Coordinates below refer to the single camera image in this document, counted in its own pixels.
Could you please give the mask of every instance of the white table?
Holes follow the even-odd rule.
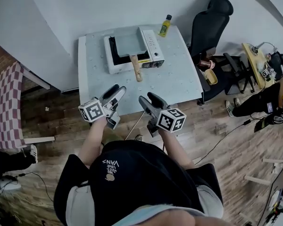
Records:
[[[134,70],[109,74],[104,48],[105,36],[136,30],[138,26],[117,28],[87,34],[79,38],[78,73],[81,104],[99,97],[114,84],[126,86],[127,92],[117,108],[120,115],[142,111],[139,96],[147,98],[153,92],[169,105],[201,98],[202,87],[189,51],[176,26],[170,26],[167,36],[158,35],[161,24],[143,25],[152,29],[165,57],[160,68],[141,69],[142,82],[135,79]]]

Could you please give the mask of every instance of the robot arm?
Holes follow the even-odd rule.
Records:
[[[147,96],[151,102],[142,96],[139,97],[139,102],[145,112],[152,117],[147,125],[152,137],[158,135],[158,128],[175,132],[183,127],[186,115],[182,111],[178,108],[172,108],[165,100],[154,93],[149,92]]]
[[[106,116],[108,127],[114,129],[120,117],[116,111],[119,101],[126,93],[126,87],[114,85],[108,89],[99,99],[93,97],[90,101],[79,106],[79,110],[85,121],[92,123],[100,117]]]

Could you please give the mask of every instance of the pink checkered blanket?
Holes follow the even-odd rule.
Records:
[[[23,71],[15,62],[0,73],[0,149],[25,145],[20,116]]]

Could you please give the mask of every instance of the shoe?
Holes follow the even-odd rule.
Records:
[[[225,107],[226,107],[226,110],[229,114],[230,117],[234,117],[233,115],[233,109],[234,109],[234,106],[231,104],[231,102],[229,102],[228,100],[225,102]]]
[[[239,98],[234,98],[234,105],[235,105],[236,107],[241,106],[241,102],[240,102]]]
[[[136,140],[136,141],[143,141],[143,136],[142,136],[142,135],[137,135],[137,136],[135,137],[135,140]]]
[[[35,145],[30,145],[30,155],[34,157],[35,163],[38,163],[38,150]]]

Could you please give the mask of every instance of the wire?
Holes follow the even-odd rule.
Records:
[[[10,184],[10,183],[12,183],[12,182],[14,182],[14,181],[10,181],[10,182],[6,183],[3,187],[0,188],[0,190],[3,189],[2,192],[0,193],[0,195],[3,193],[4,188],[5,188],[8,184]]]
[[[30,203],[30,204],[32,204],[32,205],[34,205],[34,206],[38,206],[38,207],[53,207],[53,206],[47,205],[47,204],[34,204],[34,203],[32,203],[32,202],[26,200],[25,198],[21,197],[19,194],[16,194],[16,195],[17,195],[19,198],[21,198],[22,200],[27,201],[28,203]]]
[[[46,194],[47,194],[47,196],[49,197],[49,199],[53,202],[53,200],[51,199],[51,197],[50,197],[49,194],[48,194],[47,186],[46,186],[46,183],[44,182],[43,178],[42,178],[40,175],[38,175],[38,174],[36,174],[36,173],[34,173],[34,172],[25,173],[25,175],[27,175],[27,174],[34,174],[34,175],[38,176],[38,177],[42,180],[42,182],[43,182],[44,185],[45,185]]]
[[[263,120],[263,117],[265,117],[266,115],[263,115],[263,116],[261,116],[261,117],[259,117],[259,118],[255,118],[255,117],[252,117],[251,115],[250,115],[250,117],[253,119],[253,120],[259,120],[259,121],[262,121]]]
[[[240,126],[245,126],[247,124],[249,124],[250,122],[252,122],[251,120],[247,120],[246,122],[244,122],[242,125]],[[237,126],[235,129],[231,130],[229,133],[227,133],[220,141],[218,141],[218,143],[213,147],[212,150],[210,150],[199,162],[201,162],[203,159],[205,159],[215,148],[216,146],[218,146],[218,144],[230,133],[232,133],[234,130],[238,129],[240,126]]]
[[[253,45],[252,45],[252,44],[250,44],[250,43],[247,43],[247,44],[249,44],[249,45],[253,46]],[[255,47],[255,46],[253,46],[253,47]]]
[[[138,121],[135,123],[135,125],[132,127],[131,131],[129,132],[129,134],[127,135],[127,137],[125,138],[125,141],[128,139],[128,137],[130,136],[131,132],[134,130],[135,126],[137,125],[137,123],[140,122],[141,118],[143,117],[143,115],[145,114],[145,111],[143,111],[143,113],[141,114],[140,118],[138,119]]]

